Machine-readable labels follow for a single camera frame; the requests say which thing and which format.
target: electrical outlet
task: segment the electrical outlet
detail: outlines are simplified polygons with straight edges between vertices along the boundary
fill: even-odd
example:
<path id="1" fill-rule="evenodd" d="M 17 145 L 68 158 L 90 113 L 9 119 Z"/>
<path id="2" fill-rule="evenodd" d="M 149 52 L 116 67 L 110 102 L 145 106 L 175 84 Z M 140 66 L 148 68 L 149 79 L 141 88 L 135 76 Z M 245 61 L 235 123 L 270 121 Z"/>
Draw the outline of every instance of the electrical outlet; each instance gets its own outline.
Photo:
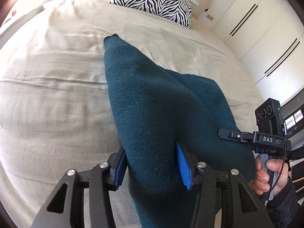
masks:
<path id="1" fill-rule="evenodd" d="M 214 19 L 210 14 L 207 15 L 207 18 L 211 21 L 213 21 L 213 19 Z"/>

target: beige bed sheet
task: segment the beige bed sheet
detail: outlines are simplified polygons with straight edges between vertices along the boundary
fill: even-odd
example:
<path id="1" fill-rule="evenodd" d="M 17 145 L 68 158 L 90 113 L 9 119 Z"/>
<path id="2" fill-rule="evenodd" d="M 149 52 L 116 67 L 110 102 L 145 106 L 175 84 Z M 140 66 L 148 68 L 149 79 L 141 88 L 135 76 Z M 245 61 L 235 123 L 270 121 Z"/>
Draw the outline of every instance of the beige bed sheet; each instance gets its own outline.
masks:
<path id="1" fill-rule="evenodd" d="M 0 51 L 0 200 L 29 228 L 68 169 L 89 170 L 117 151 L 103 63 L 103 39 L 117 33 L 158 65 L 214 79 L 243 131 L 256 129 L 262 103 L 231 51 L 193 21 L 189 30 L 105 3 L 66 0 L 25 24 Z M 111 193 L 117 227 L 140 227 L 128 175 Z M 85 203 L 89 226 L 88 202 Z"/>

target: window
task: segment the window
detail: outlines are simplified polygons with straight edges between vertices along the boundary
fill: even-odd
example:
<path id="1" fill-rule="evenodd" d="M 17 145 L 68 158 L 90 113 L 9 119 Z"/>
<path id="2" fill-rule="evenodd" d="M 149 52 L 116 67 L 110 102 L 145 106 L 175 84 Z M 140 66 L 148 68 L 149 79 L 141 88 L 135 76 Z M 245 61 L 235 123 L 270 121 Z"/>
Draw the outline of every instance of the window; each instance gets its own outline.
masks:
<path id="1" fill-rule="evenodd" d="M 286 128 L 290 129 L 292 126 L 295 125 L 296 122 L 303 119 L 303 113 L 302 110 L 297 111 L 295 114 L 293 114 L 290 118 L 285 120 Z"/>

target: knit fabric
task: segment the knit fabric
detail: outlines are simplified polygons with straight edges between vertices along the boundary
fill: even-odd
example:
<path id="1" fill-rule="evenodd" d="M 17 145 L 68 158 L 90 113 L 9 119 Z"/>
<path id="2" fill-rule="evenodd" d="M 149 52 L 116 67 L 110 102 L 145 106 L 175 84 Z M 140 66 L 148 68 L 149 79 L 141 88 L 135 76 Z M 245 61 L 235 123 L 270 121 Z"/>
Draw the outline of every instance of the knit fabric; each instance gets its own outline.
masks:
<path id="1" fill-rule="evenodd" d="M 190 226 L 196 192 L 183 185 L 175 140 L 214 169 L 236 168 L 253 179 L 250 146 L 217 135 L 238 128 L 215 81 L 163 69 L 117 35 L 105 38 L 104 49 L 111 108 L 143 228 Z"/>

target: black jacket sleeve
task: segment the black jacket sleeve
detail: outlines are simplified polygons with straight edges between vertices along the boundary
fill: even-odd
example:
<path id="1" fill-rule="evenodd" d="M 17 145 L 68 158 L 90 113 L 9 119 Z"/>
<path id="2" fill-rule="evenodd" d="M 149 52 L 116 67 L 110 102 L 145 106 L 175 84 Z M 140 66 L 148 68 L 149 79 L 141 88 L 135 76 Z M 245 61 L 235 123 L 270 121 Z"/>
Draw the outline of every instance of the black jacket sleeve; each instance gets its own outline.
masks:
<path id="1" fill-rule="evenodd" d="M 267 203 L 267 211 L 275 228 L 286 228 L 295 217 L 300 205 L 290 178 L 286 186 Z"/>

